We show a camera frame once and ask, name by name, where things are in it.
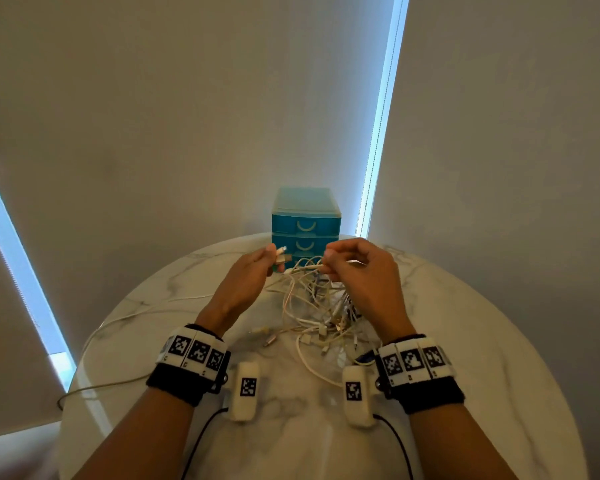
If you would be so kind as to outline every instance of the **teal drawer organizer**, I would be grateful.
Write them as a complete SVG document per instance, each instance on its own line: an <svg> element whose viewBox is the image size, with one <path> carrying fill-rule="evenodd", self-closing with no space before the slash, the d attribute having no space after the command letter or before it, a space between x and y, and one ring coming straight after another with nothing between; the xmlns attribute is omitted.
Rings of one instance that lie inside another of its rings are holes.
<svg viewBox="0 0 600 480"><path fill-rule="evenodd" d="M271 215L271 241L287 247L292 267L300 258L322 256L340 235L342 214L330 189L282 187Z"/></svg>

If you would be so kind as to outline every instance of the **teal drawer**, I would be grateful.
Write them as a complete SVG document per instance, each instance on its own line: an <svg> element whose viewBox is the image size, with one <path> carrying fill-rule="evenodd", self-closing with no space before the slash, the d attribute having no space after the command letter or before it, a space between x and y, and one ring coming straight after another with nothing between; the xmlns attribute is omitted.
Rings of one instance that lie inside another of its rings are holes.
<svg viewBox="0 0 600 480"><path fill-rule="evenodd" d="M283 234L333 236L340 234L341 217L292 217L273 214L271 231Z"/></svg>
<svg viewBox="0 0 600 480"><path fill-rule="evenodd" d="M337 240L337 235L328 237L307 237L304 235L284 235L275 232L271 234L271 241L276 247L281 248L282 246L286 246L287 250L285 254L291 254L292 256L322 256L327 244Z"/></svg>

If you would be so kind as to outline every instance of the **wristband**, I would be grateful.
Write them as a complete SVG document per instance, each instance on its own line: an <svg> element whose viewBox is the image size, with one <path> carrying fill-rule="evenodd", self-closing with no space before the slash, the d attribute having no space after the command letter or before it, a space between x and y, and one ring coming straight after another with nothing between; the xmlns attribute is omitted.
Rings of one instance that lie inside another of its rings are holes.
<svg viewBox="0 0 600 480"><path fill-rule="evenodd" d="M206 392L218 394L230 357L215 333L200 325L186 325L170 334L146 384L195 407Z"/></svg>
<svg viewBox="0 0 600 480"><path fill-rule="evenodd" d="M407 414L445 404L463 404L456 371L442 348L424 335L410 335L376 353L380 389Z"/></svg>

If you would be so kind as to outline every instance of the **white marble tabletop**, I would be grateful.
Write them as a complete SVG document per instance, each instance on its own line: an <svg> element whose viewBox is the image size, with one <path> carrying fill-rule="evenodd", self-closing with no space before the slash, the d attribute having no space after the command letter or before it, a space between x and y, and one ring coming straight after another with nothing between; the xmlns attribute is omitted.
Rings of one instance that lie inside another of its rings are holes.
<svg viewBox="0 0 600 480"><path fill-rule="evenodd" d="M168 298L211 294L240 254L271 241L268 233L220 242L161 269L112 311L107 321ZM427 261L389 249L400 268L408 314L421 333L442 345L456 366L466 406L520 480L584 480L587 469L575 421L546 365L495 306ZM400 447L384 424L350 427L342 391L311 375L300 362L292 334L271 347L247 334L281 326L282 295L263 292L227 332L232 362L256 360L263 383L256 419L214 420L193 460L197 479L408 478ZM72 389L148 374L168 333L193 322L208 299L172 301L97 334L78 366ZM339 380L337 363L306 347L321 373ZM65 403L59 469L70 479L144 391L144 381L85 392ZM186 454L221 395L207 394L196 409ZM398 430L416 478L420 462L407 416L396 401L377 396L374 411Z"/></svg>

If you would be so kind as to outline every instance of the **drawer handle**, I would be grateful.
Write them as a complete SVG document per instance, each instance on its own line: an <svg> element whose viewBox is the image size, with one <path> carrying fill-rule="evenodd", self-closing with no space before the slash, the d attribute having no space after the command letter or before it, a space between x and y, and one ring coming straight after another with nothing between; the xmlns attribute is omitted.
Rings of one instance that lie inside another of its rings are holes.
<svg viewBox="0 0 600 480"><path fill-rule="evenodd" d="M296 241L296 248L298 248L298 249L299 249L299 250L301 250L301 251L309 251L309 250L311 250L311 249L313 248L313 245L314 245L314 244L315 244L315 242L312 242L312 243L311 243L311 246L309 246L308 248L304 248L304 247L302 247L302 246L300 245L300 243L299 243L299 242L297 242L297 241Z"/></svg>
<svg viewBox="0 0 600 480"><path fill-rule="evenodd" d="M304 227L302 227L300 225L300 221L297 222L298 225L298 229L300 229L302 232L311 232L313 229L315 229L315 226L318 224L318 221L314 222L313 225L311 227L308 227L307 229L305 229Z"/></svg>

